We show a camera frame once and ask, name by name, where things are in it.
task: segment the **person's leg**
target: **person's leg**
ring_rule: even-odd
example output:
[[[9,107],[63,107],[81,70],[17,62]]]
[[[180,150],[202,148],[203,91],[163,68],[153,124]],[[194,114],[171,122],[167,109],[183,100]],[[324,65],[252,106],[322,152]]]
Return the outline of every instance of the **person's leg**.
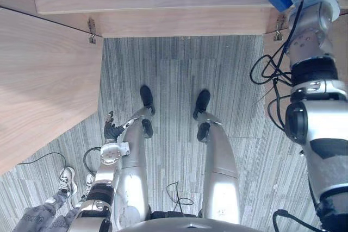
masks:
[[[123,139],[129,143],[130,155],[122,158],[122,172],[115,195],[116,230],[147,220],[149,216],[144,141],[153,134],[150,119],[155,109],[147,86],[141,87],[140,95],[144,107],[132,116],[137,120],[128,127]]]
[[[197,138],[207,144],[201,216],[239,224],[237,167],[220,120],[206,112],[209,100],[209,91],[203,90],[198,96],[193,115],[198,121]]]
[[[53,223],[45,230],[45,232],[67,232],[72,221],[74,220],[76,214],[78,213],[81,204],[86,201],[86,197],[91,190],[92,183],[94,182],[94,176],[92,174],[87,174],[86,177],[86,187],[81,196],[81,199],[65,216],[57,217]]]
[[[43,205],[27,208],[13,232],[44,231],[54,219],[56,211],[66,202],[69,196],[76,193],[77,185],[74,182],[75,171],[71,167],[62,170],[59,177],[58,192]]]

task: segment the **gray pants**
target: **gray pants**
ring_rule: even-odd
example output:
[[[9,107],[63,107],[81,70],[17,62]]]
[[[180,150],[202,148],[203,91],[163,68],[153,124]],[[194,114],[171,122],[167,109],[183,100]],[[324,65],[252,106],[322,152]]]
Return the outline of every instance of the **gray pants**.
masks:
[[[59,216],[52,222],[56,211],[66,202],[67,194],[58,191],[53,198],[54,203],[46,202],[25,209],[13,232],[67,232],[79,208],[70,210],[66,216]]]

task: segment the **black cable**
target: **black cable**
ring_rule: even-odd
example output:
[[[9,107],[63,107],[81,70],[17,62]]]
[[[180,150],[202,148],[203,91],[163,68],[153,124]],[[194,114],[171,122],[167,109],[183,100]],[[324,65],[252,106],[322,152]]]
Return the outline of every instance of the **black cable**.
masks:
[[[95,173],[96,171],[92,171],[88,166],[87,166],[87,163],[86,163],[86,157],[87,155],[91,152],[91,151],[95,151],[95,150],[98,150],[100,151],[100,147],[93,147],[93,148],[90,148],[88,151],[85,152],[85,154],[83,155],[83,165],[85,166],[85,168],[87,169],[87,171],[89,173],[91,173],[94,177],[95,177]]]
[[[50,152],[50,153],[45,154],[44,156],[39,157],[39,158],[38,158],[38,159],[36,159],[36,160],[30,161],[30,162],[22,162],[22,163],[18,163],[17,165],[27,165],[27,164],[32,164],[32,163],[35,163],[35,162],[37,162],[37,161],[41,160],[42,158],[44,158],[44,157],[46,157],[46,156],[48,156],[48,155],[50,155],[50,154],[59,154],[60,156],[62,156],[62,157],[63,157],[63,159],[64,159],[64,167],[66,167],[66,158],[64,157],[64,155],[63,155],[63,154],[61,154],[61,153],[59,153],[59,152]]]
[[[297,223],[301,224],[302,226],[315,231],[315,232],[322,232],[322,230],[315,228],[314,226],[307,224],[306,222],[300,220],[299,218],[289,214],[286,210],[284,209],[278,209],[277,211],[275,211],[273,213],[272,216],[272,221],[273,221],[273,226],[274,226],[274,230],[275,232],[279,232],[279,228],[278,228],[278,224],[277,224],[277,216],[281,216],[281,217],[286,217],[286,218],[291,218],[292,220],[296,221]]]
[[[185,197],[179,198],[178,183],[179,183],[179,181],[176,181],[176,182],[173,182],[173,183],[169,184],[169,185],[166,187],[166,192],[167,192],[168,197],[169,197],[174,203],[176,203],[176,204],[175,204],[175,207],[174,207],[174,209],[173,209],[173,211],[175,211],[177,205],[179,205],[179,207],[180,207],[180,212],[185,216],[185,214],[183,213],[183,210],[182,210],[182,207],[181,207],[181,206],[182,206],[182,205],[193,205],[193,204],[194,204],[194,201],[193,201],[192,199],[190,199],[190,198],[185,198]],[[176,197],[177,197],[177,200],[174,200],[174,199],[170,196],[169,191],[168,191],[168,188],[169,188],[170,186],[174,185],[174,184],[176,184]],[[183,202],[181,202],[182,199],[188,200],[189,202],[183,203]]]
[[[290,96],[288,95],[288,96],[280,97],[277,84],[278,83],[282,83],[282,84],[285,84],[285,85],[288,85],[288,86],[291,86],[291,87],[293,86],[293,84],[291,82],[291,78],[290,78],[291,73],[290,72],[283,72],[280,69],[280,66],[282,64],[284,55],[287,52],[287,49],[289,47],[291,38],[293,37],[294,31],[296,29],[297,23],[298,23],[299,18],[300,18],[300,14],[301,14],[302,8],[303,8],[303,0],[301,1],[300,5],[299,5],[299,8],[298,8],[298,10],[296,12],[296,16],[295,16],[295,19],[294,19],[294,25],[293,25],[293,27],[292,27],[292,29],[290,31],[290,34],[289,34],[288,38],[286,39],[286,41],[280,46],[280,48],[272,56],[270,54],[266,54],[266,55],[263,55],[262,57],[260,57],[253,64],[253,66],[251,67],[250,74],[249,74],[249,78],[250,78],[251,82],[253,82],[254,84],[257,84],[257,85],[263,85],[263,84],[266,84],[266,83],[268,83],[269,81],[272,80],[272,82],[273,82],[272,89],[274,89],[274,91],[275,91],[276,99],[272,100],[268,104],[267,112],[268,112],[268,115],[269,115],[270,119],[272,120],[272,122],[276,125],[277,128],[279,128],[282,131],[284,131],[284,129],[285,129],[285,124],[284,124],[284,122],[282,120],[282,117],[281,117],[280,101],[281,101],[281,99],[284,99],[284,98],[287,98],[287,97],[290,97]],[[279,56],[279,60],[278,60],[277,63],[275,63],[274,58],[276,57],[276,55],[280,51],[281,51],[281,54]],[[254,73],[254,70],[257,67],[257,65],[260,62],[262,62],[264,59],[268,59],[266,65],[264,66],[264,68],[261,71],[261,77],[263,79],[265,79],[265,80],[257,81],[257,80],[254,79],[253,73]],[[271,66],[274,70],[273,70],[273,72],[270,75],[266,75],[265,73],[266,73],[266,70],[269,68],[269,66]],[[275,121],[274,117],[272,116],[271,110],[270,110],[271,105],[274,102],[276,102],[276,108],[277,108],[276,112],[277,112],[277,118],[278,118],[279,124]]]
[[[39,157],[39,158],[36,159],[36,160],[30,161],[30,162],[18,163],[17,165],[28,165],[28,164],[33,164],[33,163],[35,163],[35,162],[41,160],[42,158],[44,158],[44,157],[46,157],[46,156],[48,156],[48,155],[51,155],[51,154],[58,154],[58,155],[60,155],[60,156],[63,158],[63,160],[64,160],[63,171],[59,174],[59,179],[60,179],[60,177],[63,175],[63,172],[64,172],[65,169],[67,168],[67,165],[66,165],[66,158],[64,157],[63,154],[61,154],[61,153],[59,153],[59,152],[50,152],[50,153],[45,154],[44,156]]]
[[[280,101],[281,99],[285,99],[285,98],[289,98],[291,95],[285,95],[279,98],[278,101]],[[271,121],[275,124],[276,127],[278,127],[280,130],[285,131],[283,127],[279,126],[278,123],[274,120],[272,113],[271,113],[271,106],[272,104],[277,101],[277,99],[273,99],[267,106],[267,112],[268,115],[270,116]]]

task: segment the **sneaker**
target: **sneaker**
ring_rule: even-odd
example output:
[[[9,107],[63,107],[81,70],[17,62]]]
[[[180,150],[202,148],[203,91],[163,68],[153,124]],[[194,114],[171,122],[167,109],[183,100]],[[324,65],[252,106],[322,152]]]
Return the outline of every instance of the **sneaker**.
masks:
[[[72,167],[63,168],[60,172],[59,180],[60,191],[67,193],[68,197],[76,193],[75,170]]]
[[[154,115],[156,110],[153,105],[153,97],[151,90],[147,85],[143,85],[140,88],[140,96],[144,107],[151,108],[152,115]]]
[[[87,177],[86,177],[86,187],[85,187],[85,190],[81,196],[81,199],[79,200],[78,202],[78,205],[77,206],[81,206],[81,204],[86,201],[86,197],[87,195],[89,194],[89,192],[91,191],[91,188],[92,188],[92,184],[94,182],[94,179],[95,177],[91,174],[91,173],[88,173],[87,174]]]
[[[198,95],[198,98],[196,101],[196,107],[193,114],[193,117],[195,120],[198,118],[199,112],[206,111],[209,101],[210,101],[210,92],[207,89],[202,90],[200,94]]]

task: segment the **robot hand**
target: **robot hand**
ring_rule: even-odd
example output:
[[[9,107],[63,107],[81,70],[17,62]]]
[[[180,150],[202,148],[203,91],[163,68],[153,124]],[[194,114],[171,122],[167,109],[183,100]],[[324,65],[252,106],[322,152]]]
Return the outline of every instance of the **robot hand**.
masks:
[[[104,137],[106,143],[117,141],[118,136],[120,136],[125,130],[123,126],[115,126],[115,124],[113,123],[113,115],[114,112],[111,111],[105,119]]]

